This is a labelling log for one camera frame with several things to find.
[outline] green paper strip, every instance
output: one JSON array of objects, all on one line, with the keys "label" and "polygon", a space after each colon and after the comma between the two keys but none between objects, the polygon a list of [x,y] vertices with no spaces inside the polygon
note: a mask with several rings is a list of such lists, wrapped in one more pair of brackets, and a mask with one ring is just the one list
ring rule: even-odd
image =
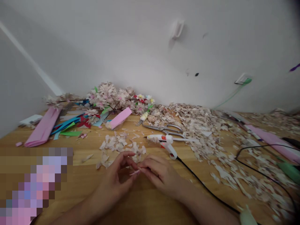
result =
[{"label": "green paper strip", "polygon": [[61,135],[66,135],[66,136],[76,136],[78,137],[81,134],[81,131],[75,131],[75,132],[61,132]]},{"label": "green paper strip", "polygon": [[72,126],[74,126],[74,125],[75,125],[75,123],[72,122],[66,129],[62,130],[61,133],[62,133],[62,132],[65,132],[67,129],[69,129],[70,127],[72,127]]},{"label": "green paper strip", "polygon": [[150,109],[153,107],[153,105],[150,105],[149,107],[148,107],[148,110],[147,110],[147,112],[150,112]]},{"label": "green paper strip", "polygon": [[103,114],[105,114],[105,113],[107,113],[109,108],[110,108],[110,106],[107,106],[107,107],[102,111],[102,113],[100,114],[100,116],[103,115]]}]

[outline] wall socket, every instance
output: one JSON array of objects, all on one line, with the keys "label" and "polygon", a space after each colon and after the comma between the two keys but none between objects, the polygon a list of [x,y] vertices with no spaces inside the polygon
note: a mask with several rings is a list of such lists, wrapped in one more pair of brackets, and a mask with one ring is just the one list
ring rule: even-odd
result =
[{"label": "wall socket", "polygon": [[247,80],[247,78],[252,79],[252,77],[249,74],[243,73],[234,83],[235,84],[243,84],[245,82],[245,80]]}]

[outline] small pink petal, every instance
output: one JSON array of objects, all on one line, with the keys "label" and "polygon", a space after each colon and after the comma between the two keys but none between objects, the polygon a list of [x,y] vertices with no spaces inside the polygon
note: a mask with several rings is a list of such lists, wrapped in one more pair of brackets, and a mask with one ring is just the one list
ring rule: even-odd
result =
[{"label": "small pink petal", "polygon": [[140,170],[136,170],[132,174],[129,174],[129,175],[132,176],[132,175],[139,174],[139,173],[140,173]]},{"label": "small pink petal", "polygon": [[22,142],[18,142],[18,143],[16,143],[16,147],[19,147],[19,146],[21,146],[23,143]]}]

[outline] hand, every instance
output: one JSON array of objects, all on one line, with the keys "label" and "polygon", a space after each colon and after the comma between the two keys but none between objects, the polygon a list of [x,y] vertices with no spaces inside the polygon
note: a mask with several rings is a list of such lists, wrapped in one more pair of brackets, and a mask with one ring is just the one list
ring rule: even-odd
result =
[{"label": "hand", "polygon": [[168,160],[148,155],[138,168],[162,193],[179,201],[182,199],[188,186],[187,180],[179,176]]},{"label": "hand", "polygon": [[118,171],[124,167],[131,166],[134,170],[138,170],[137,164],[129,156],[134,156],[134,152],[121,152],[115,161],[108,167],[101,184],[90,196],[90,207],[95,210],[98,216],[107,213],[120,198],[125,195],[138,173],[132,175],[126,182],[119,182]]}]

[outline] pixelated blur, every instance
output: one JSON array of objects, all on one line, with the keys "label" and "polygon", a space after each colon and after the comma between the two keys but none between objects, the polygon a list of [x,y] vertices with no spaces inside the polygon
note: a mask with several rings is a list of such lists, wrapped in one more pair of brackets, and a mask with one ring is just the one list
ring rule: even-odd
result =
[{"label": "pixelated blur", "polygon": [[2,148],[0,152],[0,224],[28,225],[67,182],[73,149]]}]

